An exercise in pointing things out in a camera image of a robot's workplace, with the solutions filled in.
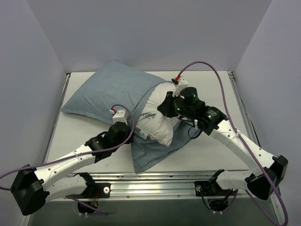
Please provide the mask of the white pillow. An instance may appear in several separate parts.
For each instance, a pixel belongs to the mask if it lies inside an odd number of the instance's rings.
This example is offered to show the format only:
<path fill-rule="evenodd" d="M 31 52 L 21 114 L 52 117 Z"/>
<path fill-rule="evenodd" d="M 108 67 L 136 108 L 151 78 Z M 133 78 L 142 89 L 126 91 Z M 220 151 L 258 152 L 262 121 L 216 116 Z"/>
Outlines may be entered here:
<path fill-rule="evenodd" d="M 163 103 L 167 92 L 173 92 L 174 90 L 175 86 L 170 82 L 161 83 L 153 90 L 136 125 L 136 134 L 139 137 L 143 139 L 150 138 L 166 147 L 171 145 L 174 128 L 179 120 L 165 117 L 157 110 L 157 107 Z"/>

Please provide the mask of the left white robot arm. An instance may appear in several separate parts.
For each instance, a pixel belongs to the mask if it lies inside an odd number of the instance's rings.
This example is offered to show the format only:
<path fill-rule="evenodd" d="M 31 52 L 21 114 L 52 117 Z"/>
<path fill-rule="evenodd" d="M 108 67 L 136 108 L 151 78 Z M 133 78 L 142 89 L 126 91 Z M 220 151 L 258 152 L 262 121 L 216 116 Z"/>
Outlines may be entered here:
<path fill-rule="evenodd" d="M 133 128 L 116 122 L 108 131 L 89 139 L 73 152 L 34 167 L 23 166 L 17 173 L 10 191 L 24 216 L 35 213 L 46 202 L 69 195 L 92 198 L 102 193 L 89 173 L 68 175 L 95 164 L 132 142 Z"/>

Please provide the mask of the grey striped pillowcase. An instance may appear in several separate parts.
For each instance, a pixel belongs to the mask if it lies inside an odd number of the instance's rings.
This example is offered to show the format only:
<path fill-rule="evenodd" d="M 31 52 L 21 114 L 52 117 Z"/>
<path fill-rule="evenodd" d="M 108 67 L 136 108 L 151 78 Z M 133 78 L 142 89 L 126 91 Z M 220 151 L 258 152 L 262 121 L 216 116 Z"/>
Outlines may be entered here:
<path fill-rule="evenodd" d="M 87 79 L 62 107 L 62 112 L 83 115 L 112 125 L 109 109 L 112 106 L 119 109 L 119 105 L 124 105 L 137 125 L 153 90 L 165 82 L 170 81 L 113 61 Z M 166 147 L 150 138 L 139 137 L 135 128 L 134 142 L 131 144 L 135 173 L 142 173 L 158 164 L 198 133 L 198 129 L 179 121 L 174 128 L 172 143 Z"/>

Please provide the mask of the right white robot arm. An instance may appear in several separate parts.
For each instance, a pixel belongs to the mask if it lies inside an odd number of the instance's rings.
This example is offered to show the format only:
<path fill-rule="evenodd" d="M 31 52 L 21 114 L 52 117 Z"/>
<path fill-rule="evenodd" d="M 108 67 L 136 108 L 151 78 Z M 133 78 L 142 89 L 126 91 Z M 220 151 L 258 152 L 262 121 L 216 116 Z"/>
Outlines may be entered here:
<path fill-rule="evenodd" d="M 235 130 L 222 111 L 199 100 L 195 87 L 182 89 L 178 96 L 172 91 L 167 92 L 158 110 L 169 118 L 187 118 L 193 127 L 221 142 L 249 168 L 245 171 L 218 170 L 209 182 L 212 193 L 241 189 L 250 191 L 261 200 L 267 200 L 273 188 L 278 187 L 283 180 L 288 160 L 282 155 L 276 157 L 265 151 L 239 130 Z"/>

